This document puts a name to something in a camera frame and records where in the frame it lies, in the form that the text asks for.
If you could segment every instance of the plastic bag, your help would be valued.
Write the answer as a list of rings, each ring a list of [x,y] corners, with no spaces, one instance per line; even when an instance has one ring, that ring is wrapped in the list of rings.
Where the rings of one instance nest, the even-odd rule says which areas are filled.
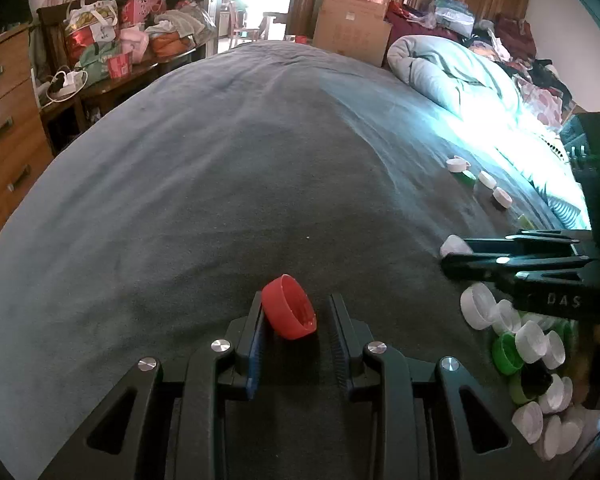
[[[64,22],[64,41],[69,63],[73,66],[84,50],[98,43],[103,46],[118,36],[118,5],[113,0],[99,0],[79,9],[67,9]]]
[[[87,87],[109,78],[107,59],[120,54],[120,46],[117,43],[106,43],[99,46],[93,43],[84,49],[76,68],[82,68],[88,74]]]
[[[433,12],[439,25],[466,38],[471,37],[475,16],[467,4],[456,0],[432,0],[429,4],[429,12]]]
[[[204,26],[200,32],[196,32],[193,35],[196,46],[204,45],[218,36],[218,29],[216,28],[214,20],[212,20],[206,10],[200,7],[196,2],[181,2],[176,8],[181,12],[186,12],[191,15]]]

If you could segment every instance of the gray blanket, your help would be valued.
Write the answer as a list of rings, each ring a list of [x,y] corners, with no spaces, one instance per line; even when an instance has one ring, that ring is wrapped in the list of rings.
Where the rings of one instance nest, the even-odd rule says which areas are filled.
[[[0,234],[8,469],[36,478],[138,358],[224,334],[283,272],[312,298],[319,344],[280,343],[256,399],[230,408],[232,478],[364,476],[368,407],[340,401],[330,292],[405,354],[458,357],[509,406],[493,334],[462,319],[466,284],[442,275],[438,248],[449,234],[509,234],[522,213],[560,224],[493,145],[458,126],[390,72],[282,42],[182,67],[107,114]],[[453,155],[491,173],[513,208],[450,174]]]

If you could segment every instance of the bottle cap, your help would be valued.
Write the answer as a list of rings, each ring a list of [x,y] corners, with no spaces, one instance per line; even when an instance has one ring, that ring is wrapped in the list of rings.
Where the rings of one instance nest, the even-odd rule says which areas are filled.
[[[548,341],[535,321],[527,321],[516,333],[516,348],[525,363],[535,363],[545,353]]]
[[[455,254],[474,254],[474,250],[461,237],[450,235],[440,246],[440,256],[443,258],[449,253]]]
[[[484,283],[474,283],[460,296],[460,310],[466,322],[483,330],[493,322],[496,300]]]
[[[560,366],[566,357],[564,352],[564,343],[560,339],[560,335],[555,330],[551,330],[547,335],[548,346],[546,354],[542,356],[542,361],[549,370],[553,370]]]
[[[542,436],[534,444],[534,449],[543,460],[551,460],[558,452],[562,439],[562,423],[560,417],[552,416],[544,425]]]
[[[537,402],[532,401],[518,408],[511,421],[529,444],[537,442],[542,435],[544,420]]]
[[[513,308],[509,300],[500,300],[498,302],[493,319],[493,330],[498,335],[505,332],[515,334],[520,330],[520,314]]]
[[[525,364],[518,355],[516,338],[511,332],[505,332],[493,342],[491,354],[493,363],[503,375],[513,375]]]
[[[309,298],[288,274],[262,289],[262,309],[273,330],[285,339],[298,339],[315,332],[317,322]]]
[[[555,410],[557,413],[563,412],[569,407],[571,403],[571,397],[573,396],[573,381],[570,377],[564,376],[562,378],[562,384],[564,385],[564,393],[562,394],[562,402],[558,409]]]
[[[563,422],[557,454],[562,455],[570,452],[578,443],[581,434],[582,428],[575,422]]]
[[[478,180],[489,189],[493,189],[494,187],[496,187],[496,179],[494,179],[486,171],[481,171],[480,173],[478,173]]]
[[[493,190],[493,197],[504,209],[509,209],[513,204],[513,199],[510,197],[509,193],[504,191],[501,187],[497,187]]]
[[[562,404],[564,395],[564,383],[558,374],[551,374],[552,383],[549,389],[538,398],[538,404],[543,413],[553,413]]]
[[[470,168],[470,167],[471,167],[471,164],[469,162],[464,160],[464,158],[462,158],[461,156],[457,156],[457,155],[455,155],[454,158],[450,158],[446,162],[446,168],[451,173],[462,173],[464,170],[466,170],[467,168]]]

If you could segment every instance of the bed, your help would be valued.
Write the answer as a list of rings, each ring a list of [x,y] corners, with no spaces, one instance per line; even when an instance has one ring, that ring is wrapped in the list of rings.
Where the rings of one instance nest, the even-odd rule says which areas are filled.
[[[438,249],[510,234],[521,214],[562,225],[488,139],[391,72],[305,45],[247,44],[158,79],[61,153],[0,234],[0,459],[36,478],[138,358],[222,335],[283,272],[312,298],[319,344],[280,345],[256,399],[230,407],[230,478],[364,476],[369,413],[340,400],[330,292],[376,337],[453,355],[510,402]],[[449,173],[454,155],[513,207]]]

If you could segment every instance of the red bag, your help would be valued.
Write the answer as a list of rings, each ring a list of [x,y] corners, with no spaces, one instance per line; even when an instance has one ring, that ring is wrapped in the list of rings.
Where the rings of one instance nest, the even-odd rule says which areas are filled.
[[[536,57],[536,42],[531,35],[531,25],[525,20],[514,20],[500,14],[495,23],[495,32],[513,59]]]
[[[118,36],[118,6],[113,0],[90,5],[81,1],[79,9],[67,7],[64,42],[69,64],[74,66],[84,50],[93,43],[110,43]]]
[[[162,14],[167,10],[165,0],[128,0],[120,12],[122,28],[144,23],[149,13]]]

